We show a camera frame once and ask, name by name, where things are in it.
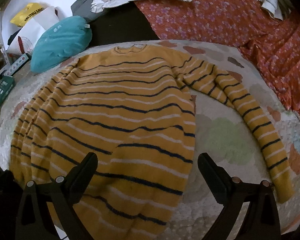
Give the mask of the yellow striped knit sweater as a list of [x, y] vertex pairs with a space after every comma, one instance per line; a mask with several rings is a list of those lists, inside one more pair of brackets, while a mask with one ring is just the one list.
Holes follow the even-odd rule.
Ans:
[[239, 79], [215, 64], [161, 47], [90, 54], [53, 76], [24, 108], [11, 144], [20, 184], [66, 175], [86, 154], [98, 167], [75, 211], [96, 239], [154, 239], [193, 165], [191, 90], [235, 109], [258, 141], [279, 200], [293, 195], [283, 143]]

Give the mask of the white quilted patchwork bedspread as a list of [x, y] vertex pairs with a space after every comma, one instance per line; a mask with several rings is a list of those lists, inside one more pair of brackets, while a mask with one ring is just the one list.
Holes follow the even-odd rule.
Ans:
[[[294, 195], [277, 206], [281, 229], [288, 232], [300, 222], [300, 121], [287, 111], [266, 85], [253, 65], [238, 50], [219, 44], [187, 41], [154, 41], [161, 48], [189, 52], [227, 70], [261, 105], [285, 146], [292, 166]], [[32, 74], [25, 66], [16, 76], [16, 86], [0, 109], [0, 167], [10, 160], [12, 133], [25, 104], [48, 81], [56, 68]], [[231, 174], [249, 183], [268, 178], [256, 141], [239, 115], [216, 100], [194, 92], [196, 104], [196, 154], [209, 156]], [[201, 239], [221, 211], [197, 167], [191, 170], [188, 184], [174, 215], [160, 239]]]

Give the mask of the green cardboard box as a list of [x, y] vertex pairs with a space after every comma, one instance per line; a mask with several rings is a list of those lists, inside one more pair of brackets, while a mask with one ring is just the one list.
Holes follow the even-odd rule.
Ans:
[[0, 80], [0, 107], [14, 86], [15, 80], [13, 77], [3, 76]]

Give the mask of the teal pillow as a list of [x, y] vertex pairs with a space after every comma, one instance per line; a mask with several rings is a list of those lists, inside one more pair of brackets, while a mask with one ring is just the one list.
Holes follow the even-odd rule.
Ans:
[[84, 51], [91, 40], [92, 31], [84, 18], [67, 17], [49, 28], [37, 41], [30, 70], [45, 72]]

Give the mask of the white and yellow plastic bag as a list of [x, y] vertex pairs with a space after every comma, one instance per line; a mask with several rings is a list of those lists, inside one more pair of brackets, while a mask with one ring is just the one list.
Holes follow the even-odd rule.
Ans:
[[32, 53], [39, 38], [64, 18], [59, 7], [47, 3], [10, 2], [2, 19], [2, 36], [9, 54]]

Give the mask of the red floral fabric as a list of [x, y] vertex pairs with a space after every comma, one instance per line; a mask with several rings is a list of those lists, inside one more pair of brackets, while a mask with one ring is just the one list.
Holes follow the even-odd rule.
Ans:
[[278, 21], [258, 0], [140, 0], [136, 6], [162, 40], [236, 47], [286, 109], [300, 115], [300, 15]]

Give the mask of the grey folded garment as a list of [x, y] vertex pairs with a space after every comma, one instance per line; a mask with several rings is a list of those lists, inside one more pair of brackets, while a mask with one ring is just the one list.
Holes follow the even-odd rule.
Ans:
[[73, 16], [80, 16], [86, 20], [87, 23], [93, 22], [98, 17], [104, 15], [107, 9], [102, 12], [92, 12], [91, 4], [93, 0], [76, 0], [71, 6], [71, 11]]

